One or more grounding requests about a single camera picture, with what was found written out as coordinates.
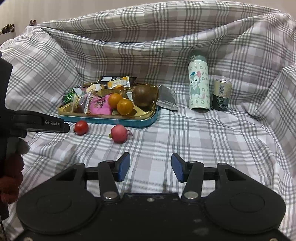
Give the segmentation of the red tomato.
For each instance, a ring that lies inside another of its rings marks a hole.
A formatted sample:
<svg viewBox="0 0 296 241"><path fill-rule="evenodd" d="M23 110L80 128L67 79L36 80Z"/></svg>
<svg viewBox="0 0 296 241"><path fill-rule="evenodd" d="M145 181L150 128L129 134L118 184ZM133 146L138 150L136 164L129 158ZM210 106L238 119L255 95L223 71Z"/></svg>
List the red tomato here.
<svg viewBox="0 0 296 241"><path fill-rule="evenodd" d="M82 136L89 131L88 123L84 120L80 120L74 125L74 133L76 133L79 136Z"/></svg>

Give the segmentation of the small red radish apple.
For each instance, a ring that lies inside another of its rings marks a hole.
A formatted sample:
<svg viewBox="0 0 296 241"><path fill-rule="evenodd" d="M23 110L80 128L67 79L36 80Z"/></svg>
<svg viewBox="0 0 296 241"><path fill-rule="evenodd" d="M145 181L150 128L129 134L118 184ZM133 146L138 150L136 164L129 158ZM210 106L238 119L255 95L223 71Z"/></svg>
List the small red radish apple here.
<svg viewBox="0 0 296 241"><path fill-rule="evenodd" d="M123 125L115 125L109 134L111 138L117 144L123 144L127 141L128 137L132 135L132 132L126 129Z"/></svg>

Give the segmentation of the clear date snack packet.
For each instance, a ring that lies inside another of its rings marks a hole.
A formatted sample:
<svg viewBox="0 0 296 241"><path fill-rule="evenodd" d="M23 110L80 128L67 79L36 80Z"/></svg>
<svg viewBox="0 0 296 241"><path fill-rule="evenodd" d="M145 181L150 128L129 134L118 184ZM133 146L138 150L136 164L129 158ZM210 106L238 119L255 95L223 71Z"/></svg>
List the clear date snack packet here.
<svg viewBox="0 0 296 241"><path fill-rule="evenodd" d="M72 101L72 112L91 114L90 102L93 97L94 95L91 93L86 93L80 96L75 95Z"/></svg>

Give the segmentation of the green candy wrapper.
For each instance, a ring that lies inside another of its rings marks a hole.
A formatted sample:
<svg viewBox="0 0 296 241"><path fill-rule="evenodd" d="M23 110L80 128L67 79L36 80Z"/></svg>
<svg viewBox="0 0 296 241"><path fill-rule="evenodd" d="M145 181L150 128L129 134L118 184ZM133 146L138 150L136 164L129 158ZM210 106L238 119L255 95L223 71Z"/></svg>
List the green candy wrapper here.
<svg viewBox="0 0 296 241"><path fill-rule="evenodd" d="M71 88L66 91L62 97L62 104L68 104L73 99L73 96L80 95L80 88Z"/></svg>

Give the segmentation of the pink snack packet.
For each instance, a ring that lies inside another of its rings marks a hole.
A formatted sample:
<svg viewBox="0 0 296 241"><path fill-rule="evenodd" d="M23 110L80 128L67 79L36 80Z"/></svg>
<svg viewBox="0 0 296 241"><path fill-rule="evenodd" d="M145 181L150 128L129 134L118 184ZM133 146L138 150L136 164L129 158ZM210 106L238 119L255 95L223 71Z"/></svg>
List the pink snack packet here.
<svg viewBox="0 0 296 241"><path fill-rule="evenodd" d="M108 103L110 95L93 96L89 103L89 113L93 115L110 115L112 108Z"/></svg>

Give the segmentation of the orange in tin back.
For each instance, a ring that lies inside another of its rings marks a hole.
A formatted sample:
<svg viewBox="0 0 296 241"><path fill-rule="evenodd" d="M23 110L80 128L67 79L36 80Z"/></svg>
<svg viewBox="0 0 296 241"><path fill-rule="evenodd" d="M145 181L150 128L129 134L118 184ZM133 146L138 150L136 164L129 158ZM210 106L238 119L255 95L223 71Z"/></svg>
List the orange in tin back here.
<svg viewBox="0 0 296 241"><path fill-rule="evenodd" d="M117 109L117 104L123 99L119 93L112 93L108 98L108 104L112 109Z"/></svg>

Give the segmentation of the orange in tin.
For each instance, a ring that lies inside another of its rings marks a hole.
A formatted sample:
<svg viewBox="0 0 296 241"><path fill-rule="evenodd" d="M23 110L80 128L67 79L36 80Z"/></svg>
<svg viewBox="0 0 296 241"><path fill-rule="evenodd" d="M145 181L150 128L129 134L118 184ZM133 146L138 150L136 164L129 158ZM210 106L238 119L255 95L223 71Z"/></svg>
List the orange in tin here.
<svg viewBox="0 0 296 241"><path fill-rule="evenodd" d="M121 115L129 115L133 111L133 107L132 101L123 98L118 102L116 109Z"/></svg>
<svg viewBox="0 0 296 241"><path fill-rule="evenodd" d="M117 104L123 99L119 93L112 93L108 98L108 104L112 109L117 109Z"/></svg>

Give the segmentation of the red knitted sleeve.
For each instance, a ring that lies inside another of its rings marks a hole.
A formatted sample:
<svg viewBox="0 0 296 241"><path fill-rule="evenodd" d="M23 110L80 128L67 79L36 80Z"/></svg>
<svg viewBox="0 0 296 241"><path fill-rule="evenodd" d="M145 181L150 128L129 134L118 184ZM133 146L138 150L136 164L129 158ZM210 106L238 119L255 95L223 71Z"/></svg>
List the red knitted sleeve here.
<svg viewBox="0 0 296 241"><path fill-rule="evenodd" d="M23 155L29 150L28 143L22 138L8 138L6 160L1 164L1 201L6 205L18 199L23 181Z"/></svg>

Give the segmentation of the yellow pastry packet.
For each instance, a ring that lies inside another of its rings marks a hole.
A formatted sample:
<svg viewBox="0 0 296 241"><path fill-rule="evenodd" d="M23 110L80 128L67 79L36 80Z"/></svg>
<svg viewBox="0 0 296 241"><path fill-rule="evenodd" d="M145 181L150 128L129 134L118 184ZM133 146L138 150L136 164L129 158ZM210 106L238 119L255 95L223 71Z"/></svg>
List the yellow pastry packet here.
<svg viewBox="0 0 296 241"><path fill-rule="evenodd" d="M107 89L115 89L119 87L130 87L129 76L115 78L107 82Z"/></svg>

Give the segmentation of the cartoon cat thermos bottle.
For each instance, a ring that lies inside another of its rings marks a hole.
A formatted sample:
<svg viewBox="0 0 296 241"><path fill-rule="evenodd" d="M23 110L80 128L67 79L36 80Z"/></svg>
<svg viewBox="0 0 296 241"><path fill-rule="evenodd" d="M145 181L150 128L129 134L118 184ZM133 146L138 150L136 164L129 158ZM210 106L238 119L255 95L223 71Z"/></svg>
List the cartoon cat thermos bottle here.
<svg viewBox="0 0 296 241"><path fill-rule="evenodd" d="M204 54L194 50L189 55L189 108L210 110L209 70Z"/></svg>

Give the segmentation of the silver foil wrapper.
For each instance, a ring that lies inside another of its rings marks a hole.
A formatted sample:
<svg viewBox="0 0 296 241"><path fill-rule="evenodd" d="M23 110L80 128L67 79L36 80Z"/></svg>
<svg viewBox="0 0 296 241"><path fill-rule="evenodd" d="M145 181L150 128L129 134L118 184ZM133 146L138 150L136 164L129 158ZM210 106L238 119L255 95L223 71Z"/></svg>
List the silver foil wrapper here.
<svg viewBox="0 0 296 241"><path fill-rule="evenodd" d="M163 85L159 86L159 97L156 105L170 111L178 111L175 93Z"/></svg>

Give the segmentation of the brown passion fruit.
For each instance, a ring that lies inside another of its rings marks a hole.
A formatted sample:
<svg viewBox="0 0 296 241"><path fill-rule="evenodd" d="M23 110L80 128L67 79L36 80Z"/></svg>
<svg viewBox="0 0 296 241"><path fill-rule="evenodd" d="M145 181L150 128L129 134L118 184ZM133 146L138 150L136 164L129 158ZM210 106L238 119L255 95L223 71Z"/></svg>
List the brown passion fruit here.
<svg viewBox="0 0 296 241"><path fill-rule="evenodd" d="M136 106L147 108L156 98L156 88L150 85L138 85L132 91L132 99Z"/></svg>

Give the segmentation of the green beverage can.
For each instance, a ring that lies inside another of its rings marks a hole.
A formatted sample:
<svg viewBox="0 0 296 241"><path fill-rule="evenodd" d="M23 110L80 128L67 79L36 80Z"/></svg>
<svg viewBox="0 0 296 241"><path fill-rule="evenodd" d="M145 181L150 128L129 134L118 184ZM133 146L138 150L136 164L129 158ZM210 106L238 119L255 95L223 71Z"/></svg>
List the green beverage can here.
<svg viewBox="0 0 296 241"><path fill-rule="evenodd" d="M232 83L225 79L214 80L212 94L212 108L219 111L227 111L232 91Z"/></svg>

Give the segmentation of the white box with dark item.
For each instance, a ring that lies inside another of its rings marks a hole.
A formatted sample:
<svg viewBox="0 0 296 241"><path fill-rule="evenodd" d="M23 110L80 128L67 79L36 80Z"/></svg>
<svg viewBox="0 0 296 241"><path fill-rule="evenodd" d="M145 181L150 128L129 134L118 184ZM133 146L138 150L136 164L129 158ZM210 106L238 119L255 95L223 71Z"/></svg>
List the white box with dark item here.
<svg viewBox="0 0 296 241"><path fill-rule="evenodd" d="M7 24L1 29L0 34L2 35L6 33L11 33L11 32L14 32L14 30L15 30L14 24Z"/></svg>

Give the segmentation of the plaid sofa cover cloth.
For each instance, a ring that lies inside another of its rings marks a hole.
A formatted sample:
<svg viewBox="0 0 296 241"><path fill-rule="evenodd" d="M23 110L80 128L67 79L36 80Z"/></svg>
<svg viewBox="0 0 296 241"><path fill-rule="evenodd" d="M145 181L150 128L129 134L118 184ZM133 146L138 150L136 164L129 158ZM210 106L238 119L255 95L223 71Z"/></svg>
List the plaid sofa cover cloth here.
<svg viewBox="0 0 296 241"><path fill-rule="evenodd" d="M209 70L210 110L189 108L189 55ZM171 154L206 166L226 162L277 192L280 230L295 240L295 19L277 9L225 1L170 1L101 11L25 28L1 45L13 66L6 107L57 115L63 94L103 75L131 75L176 94L122 145L110 125L89 133L28 133L20 195L76 162L96 166L129 152L120 192L181 192ZM214 80L232 83L227 111L212 108Z"/></svg>

